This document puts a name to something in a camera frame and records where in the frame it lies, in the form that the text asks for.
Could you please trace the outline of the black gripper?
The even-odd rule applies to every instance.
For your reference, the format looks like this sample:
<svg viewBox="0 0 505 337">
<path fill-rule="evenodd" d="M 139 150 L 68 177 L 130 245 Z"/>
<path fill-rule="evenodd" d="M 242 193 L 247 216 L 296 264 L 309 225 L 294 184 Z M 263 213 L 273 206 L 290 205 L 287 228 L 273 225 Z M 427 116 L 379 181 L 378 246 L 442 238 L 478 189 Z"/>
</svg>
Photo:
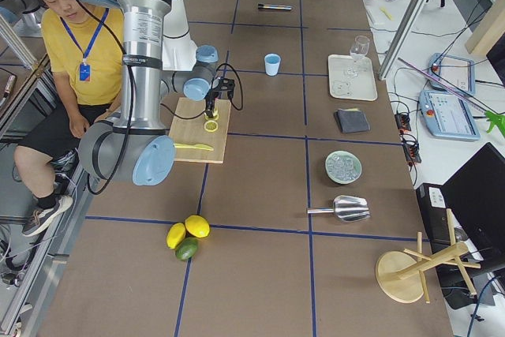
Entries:
<svg viewBox="0 0 505 337">
<path fill-rule="evenodd" d="M 217 84 L 214 84 L 207 95 L 205 96 L 205 111 L 204 117 L 206 119 L 218 119 L 219 112 L 215 108 L 215 100 L 223 93 L 227 95 L 229 101 L 234 97 L 235 82 L 232 79 L 225 77 L 218 77 Z"/>
</svg>

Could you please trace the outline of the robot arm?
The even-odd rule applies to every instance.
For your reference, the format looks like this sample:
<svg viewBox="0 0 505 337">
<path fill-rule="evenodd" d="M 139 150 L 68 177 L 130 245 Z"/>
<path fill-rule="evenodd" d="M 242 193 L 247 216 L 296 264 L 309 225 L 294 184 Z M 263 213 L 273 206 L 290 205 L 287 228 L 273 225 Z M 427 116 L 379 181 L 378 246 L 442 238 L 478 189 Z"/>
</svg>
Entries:
<svg viewBox="0 0 505 337">
<path fill-rule="evenodd" d="M 1 15 L 9 24 L 23 21 L 31 28 L 40 28 L 43 9 L 39 0 L 1 0 Z"/>
<path fill-rule="evenodd" d="M 160 103 L 169 89 L 204 99 L 215 80 L 218 51 L 192 41 L 183 0 L 81 1 L 119 8 L 124 27 L 122 104 L 82 137 L 80 164 L 103 180 L 157 185 L 176 153 L 160 120 Z"/>
</svg>

